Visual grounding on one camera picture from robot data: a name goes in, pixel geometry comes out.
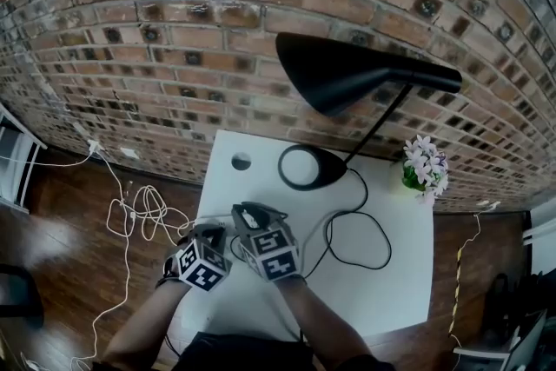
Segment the white metal shelf rack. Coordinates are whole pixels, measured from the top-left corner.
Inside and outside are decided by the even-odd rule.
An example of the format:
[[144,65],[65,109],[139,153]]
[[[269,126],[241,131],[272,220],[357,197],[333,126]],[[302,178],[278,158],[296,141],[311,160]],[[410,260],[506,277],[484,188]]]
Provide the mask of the white metal shelf rack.
[[25,197],[40,149],[47,146],[0,103],[0,204],[30,213]]

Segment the person's left forearm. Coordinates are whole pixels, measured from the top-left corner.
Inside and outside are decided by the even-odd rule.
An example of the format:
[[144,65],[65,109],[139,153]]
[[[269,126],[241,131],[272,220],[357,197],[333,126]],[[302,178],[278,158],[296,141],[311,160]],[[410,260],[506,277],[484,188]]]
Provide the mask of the person's left forearm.
[[169,325],[190,286],[164,282],[116,332],[100,362],[120,371],[149,371],[169,330]]

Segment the black desk lamp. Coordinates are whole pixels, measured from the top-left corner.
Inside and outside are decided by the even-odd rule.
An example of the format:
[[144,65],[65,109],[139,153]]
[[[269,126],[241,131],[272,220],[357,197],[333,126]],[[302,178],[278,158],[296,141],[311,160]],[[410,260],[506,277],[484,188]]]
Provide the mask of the black desk lamp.
[[[295,144],[281,153],[279,176],[298,191],[321,189],[338,182],[348,171],[351,160],[396,111],[412,87],[455,94],[462,84],[458,70],[324,37],[280,32],[275,38],[275,49],[290,82],[308,105],[323,116],[339,115],[383,83],[402,86],[398,96],[345,159],[307,144]],[[283,162],[293,152],[305,153],[316,162],[317,174],[312,182],[301,184],[287,177]]]

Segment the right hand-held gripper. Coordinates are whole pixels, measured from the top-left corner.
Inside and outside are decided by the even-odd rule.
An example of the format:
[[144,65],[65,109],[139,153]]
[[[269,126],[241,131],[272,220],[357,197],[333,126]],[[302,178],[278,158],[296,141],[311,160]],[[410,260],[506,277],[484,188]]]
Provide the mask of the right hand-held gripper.
[[288,213],[259,202],[243,202],[232,206],[231,215],[243,258],[263,280],[276,282],[300,274],[298,249],[285,229],[257,235],[257,229],[283,224]]

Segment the person's legs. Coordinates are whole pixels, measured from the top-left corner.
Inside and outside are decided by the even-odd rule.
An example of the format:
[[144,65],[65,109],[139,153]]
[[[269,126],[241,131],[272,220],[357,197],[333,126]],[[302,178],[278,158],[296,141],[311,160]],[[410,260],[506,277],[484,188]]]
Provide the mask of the person's legs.
[[183,350],[171,371],[317,371],[313,358],[323,353],[332,358],[334,371],[396,371],[363,348],[361,339],[334,333],[300,341],[277,341],[246,335],[200,333]]

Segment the white flowers in pot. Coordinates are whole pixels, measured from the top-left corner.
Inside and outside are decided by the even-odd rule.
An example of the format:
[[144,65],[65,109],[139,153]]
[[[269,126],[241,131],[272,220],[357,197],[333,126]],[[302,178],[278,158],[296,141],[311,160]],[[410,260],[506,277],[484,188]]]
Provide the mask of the white flowers in pot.
[[434,205],[448,187],[446,154],[437,149],[430,136],[417,135],[403,148],[402,183],[417,193],[416,198]]

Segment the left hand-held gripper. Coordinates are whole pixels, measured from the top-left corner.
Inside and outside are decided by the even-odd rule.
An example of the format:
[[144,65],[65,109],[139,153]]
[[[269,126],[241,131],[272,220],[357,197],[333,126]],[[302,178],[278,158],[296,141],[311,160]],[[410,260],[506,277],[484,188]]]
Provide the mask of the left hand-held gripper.
[[226,239],[225,227],[210,229],[208,224],[195,225],[188,233],[189,244],[175,254],[178,278],[205,292],[214,290],[229,276],[232,267],[232,262],[218,252],[225,250]]

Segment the person's right forearm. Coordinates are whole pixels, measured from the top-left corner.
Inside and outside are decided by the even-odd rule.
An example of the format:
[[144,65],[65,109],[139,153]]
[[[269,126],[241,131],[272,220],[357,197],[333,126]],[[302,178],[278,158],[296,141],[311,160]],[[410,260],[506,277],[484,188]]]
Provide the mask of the person's right forearm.
[[302,279],[285,278],[275,286],[327,371],[336,370],[354,357],[371,355],[362,337]]

